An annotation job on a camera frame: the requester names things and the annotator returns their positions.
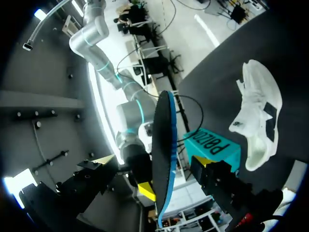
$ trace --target desk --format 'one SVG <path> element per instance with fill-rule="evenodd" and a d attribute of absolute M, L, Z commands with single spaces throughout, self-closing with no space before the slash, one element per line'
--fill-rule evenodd
<path fill-rule="evenodd" d="M 262 189 L 281 189 L 294 160 L 309 161 L 306 144 L 309 128 L 307 68 L 299 41 L 272 12 L 265 12 L 225 40 L 180 83 L 180 94 L 191 96 L 203 107 L 203 128 L 241 145 L 239 177 Z M 247 140 L 231 133 L 229 125 L 240 110 L 241 94 L 236 80 L 242 77 L 242 64 L 250 59 L 263 63 L 281 90 L 283 107 L 279 116 L 277 154 L 254 172 L 245 168 Z M 199 124 L 200 109 L 183 99 L 190 128 Z"/>

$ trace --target shoe insole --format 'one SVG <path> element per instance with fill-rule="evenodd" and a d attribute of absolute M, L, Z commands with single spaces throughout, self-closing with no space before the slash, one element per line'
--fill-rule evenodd
<path fill-rule="evenodd" d="M 153 188 L 160 228 L 174 187 L 177 160 L 176 123 L 173 94 L 163 91 L 155 109 L 152 143 Z"/>

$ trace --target white sneaker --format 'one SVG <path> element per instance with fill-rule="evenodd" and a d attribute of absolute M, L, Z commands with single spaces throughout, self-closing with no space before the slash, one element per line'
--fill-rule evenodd
<path fill-rule="evenodd" d="M 282 108 L 279 87 L 270 71 L 260 62 L 249 60 L 242 66 L 241 110 L 230 125 L 248 140 L 246 169 L 254 171 L 274 156 L 278 146 L 278 116 Z"/>

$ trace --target cyan box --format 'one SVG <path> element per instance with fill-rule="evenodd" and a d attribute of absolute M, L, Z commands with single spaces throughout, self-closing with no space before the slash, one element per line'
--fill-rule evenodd
<path fill-rule="evenodd" d="M 192 133 L 194 131 L 185 134 L 183 137 L 187 138 Z M 190 164 L 192 156 L 200 156 L 213 161 L 224 160 L 232 166 L 232 172 L 239 169 L 240 145 L 210 130 L 200 128 L 196 135 L 184 141 L 184 145 L 188 152 Z"/>

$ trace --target gray wall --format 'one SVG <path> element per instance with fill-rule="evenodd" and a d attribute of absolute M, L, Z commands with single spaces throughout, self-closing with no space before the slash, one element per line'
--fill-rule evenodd
<path fill-rule="evenodd" d="M 13 118 L 17 111 L 30 114 L 35 110 L 44 113 L 55 109 L 58 117 L 40 119 L 42 128 L 37 130 L 37 135 L 42 151 L 46 158 L 59 154 L 61 150 L 70 152 L 67 157 L 55 160 L 54 166 L 42 168 L 38 176 L 34 176 L 38 183 L 43 181 L 55 190 L 54 182 L 69 178 L 76 170 L 76 164 L 88 158 L 89 152 L 94 152 L 96 158 L 100 158 L 110 155 L 111 150 L 94 110 L 87 79 L 87 64 L 70 51 L 69 38 L 61 31 L 63 21 L 58 16 L 51 18 L 40 32 L 33 51 L 22 49 L 22 44 L 27 41 L 38 23 L 39 20 L 33 18 L 14 45 L 0 80 L 0 102 L 4 91 L 18 95 L 24 93 L 25 96 L 27 93 L 35 93 L 38 94 L 39 107 L 27 107 L 24 104 L 27 99 L 17 99 L 17 105 L 8 104 L 0 108 L 0 153 L 5 176 L 15 176 L 26 168 L 42 163 L 31 122 L 15 122 Z M 67 78 L 69 73 L 73 74 L 71 80 Z M 84 109 L 59 107 L 61 103 L 57 101 L 47 102 L 49 107 L 46 107 L 44 101 L 41 101 L 45 95 L 61 97 L 59 101 L 63 97 L 78 99 L 84 103 Z M 77 112 L 81 114 L 82 122 L 74 121 Z M 122 213 L 122 204 L 126 205 L 126 202 L 121 201 L 121 197 L 130 194 L 130 189 L 122 177 L 117 177 L 112 185 L 115 192 L 106 192 L 103 196 L 98 194 L 79 217 L 108 232 L 119 228 L 119 215 L 125 221 L 126 215 L 131 214 L 132 217 L 137 208 L 134 202 L 130 202 L 133 211 L 130 212 L 126 207 Z M 123 226 L 127 231 L 136 231 L 135 222 L 130 222 L 130 226 Z"/>

